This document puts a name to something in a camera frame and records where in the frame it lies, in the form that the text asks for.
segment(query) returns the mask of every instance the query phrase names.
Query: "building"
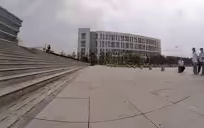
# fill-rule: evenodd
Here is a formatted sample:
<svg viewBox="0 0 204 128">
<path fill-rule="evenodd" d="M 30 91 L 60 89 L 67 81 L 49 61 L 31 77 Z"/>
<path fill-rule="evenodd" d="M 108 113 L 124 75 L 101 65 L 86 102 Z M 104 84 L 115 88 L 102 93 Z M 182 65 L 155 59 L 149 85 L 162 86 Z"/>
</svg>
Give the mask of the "building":
<svg viewBox="0 0 204 128">
<path fill-rule="evenodd" d="M 109 32 L 90 31 L 90 28 L 79 28 L 78 32 L 78 58 L 90 57 L 95 53 L 97 59 L 101 54 L 123 56 L 126 53 L 138 56 L 154 56 L 161 54 L 160 39 L 141 35 Z"/>
<path fill-rule="evenodd" d="M 17 43 L 22 20 L 0 6 L 0 42 Z"/>
</svg>

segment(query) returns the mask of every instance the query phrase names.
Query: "paved ground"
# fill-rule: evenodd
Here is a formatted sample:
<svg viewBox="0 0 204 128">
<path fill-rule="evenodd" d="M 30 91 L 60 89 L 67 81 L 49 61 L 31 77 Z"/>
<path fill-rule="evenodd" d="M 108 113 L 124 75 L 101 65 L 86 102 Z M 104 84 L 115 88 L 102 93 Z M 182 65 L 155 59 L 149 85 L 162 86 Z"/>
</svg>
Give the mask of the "paved ground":
<svg viewBox="0 0 204 128">
<path fill-rule="evenodd" d="M 26 128 L 204 128 L 204 77 L 176 72 L 88 67 Z"/>
</svg>

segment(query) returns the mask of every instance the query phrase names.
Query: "stone staircase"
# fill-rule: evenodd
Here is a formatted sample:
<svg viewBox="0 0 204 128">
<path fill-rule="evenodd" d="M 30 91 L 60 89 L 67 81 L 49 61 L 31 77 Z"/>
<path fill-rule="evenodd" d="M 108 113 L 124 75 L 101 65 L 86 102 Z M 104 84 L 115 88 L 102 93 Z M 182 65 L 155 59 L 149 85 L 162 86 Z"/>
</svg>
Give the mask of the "stone staircase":
<svg viewBox="0 0 204 128">
<path fill-rule="evenodd" d="M 74 72 L 88 66 L 37 49 L 0 43 L 0 128 L 11 128 Z"/>
</svg>

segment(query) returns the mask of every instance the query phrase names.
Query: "pedestrian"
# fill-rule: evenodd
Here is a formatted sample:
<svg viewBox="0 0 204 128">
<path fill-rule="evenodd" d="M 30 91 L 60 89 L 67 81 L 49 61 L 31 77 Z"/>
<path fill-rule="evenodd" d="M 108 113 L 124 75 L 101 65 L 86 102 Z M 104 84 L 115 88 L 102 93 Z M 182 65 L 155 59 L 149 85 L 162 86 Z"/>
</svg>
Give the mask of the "pedestrian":
<svg viewBox="0 0 204 128">
<path fill-rule="evenodd" d="M 203 48 L 200 48 L 200 53 L 198 57 L 198 74 L 200 73 L 202 69 L 202 75 L 204 75 L 204 50 Z"/>
<path fill-rule="evenodd" d="M 50 52 L 50 51 L 51 51 L 51 45 L 49 44 L 48 47 L 47 47 L 46 52 Z"/>
<path fill-rule="evenodd" d="M 192 48 L 192 64 L 193 64 L 193 73 L 198 74 L 198 54 L 196 53 L 195 48 Z"/>
<path fill-rule="evenodd" d="M 184 61 L 182 58 L 180 58 L 178 60 L 178 73 L 182 73 L 182 72 L 184 72 L 184 70 L 185 70 Z"/>
</svg>

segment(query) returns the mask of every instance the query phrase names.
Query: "sky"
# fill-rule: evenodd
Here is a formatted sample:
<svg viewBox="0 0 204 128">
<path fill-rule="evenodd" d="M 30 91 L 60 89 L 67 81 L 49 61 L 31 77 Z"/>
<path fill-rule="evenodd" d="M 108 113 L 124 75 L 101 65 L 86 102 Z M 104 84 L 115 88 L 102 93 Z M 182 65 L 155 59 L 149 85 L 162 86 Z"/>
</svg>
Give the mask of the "sky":
<svg viewBox="0 0 204 128">
<path fill-rule="evenodd" d="M 21 45 L 76 51 L 78 28 L 161 39 L 162 54 L 204 48 L 204 0 L 0 0 L 23 20 Z"/>
</svg>

